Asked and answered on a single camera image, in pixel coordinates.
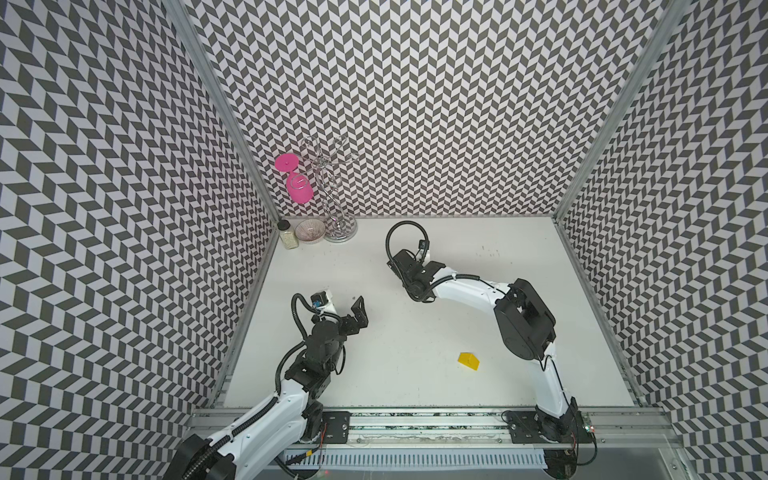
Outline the yellow block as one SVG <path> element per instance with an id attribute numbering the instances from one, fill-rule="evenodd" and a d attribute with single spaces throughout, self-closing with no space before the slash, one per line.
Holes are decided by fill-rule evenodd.
<path id="1" fill-rule="evenodd" d="M 473 371 L 477 371 L 479 369 L 480 361 L 473 353 L 461 352 L 458 356 L 457 361 L 459 364 Z"/>

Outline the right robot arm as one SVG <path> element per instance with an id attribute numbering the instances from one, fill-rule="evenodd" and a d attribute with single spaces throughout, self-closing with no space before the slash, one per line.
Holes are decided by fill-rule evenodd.
<path id="1" fill-rule="evenodd" d="M 493 317 L 503 345 L 530 364 L 539 434 L 549 442 L 571 437 L 577 407 L 557 370 L 556 320 L 528 281 L 486 281 L 440 262 L 420 262 L 406 250 L 389 256 L 387 266 L 415 302 L 451 300 Z"/>

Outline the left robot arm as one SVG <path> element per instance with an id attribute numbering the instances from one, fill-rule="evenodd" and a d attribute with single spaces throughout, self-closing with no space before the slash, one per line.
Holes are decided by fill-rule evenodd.
<path id="1" fill-rule="evenodd" d="M 327 290 L 310 298 L 294 294 L 290 310 L 301 341 L 279 361 L 274 392 L 217 433 L 189 435 L 176 448 L 165 479 L 253 479 L 271 463 L 303 477 L 281 455 L 297 442 L 322 437 L 319 397 L 346 365 L 346 341 L 367 328 L 369 318 L 362 296 L 341 316 Z"/>

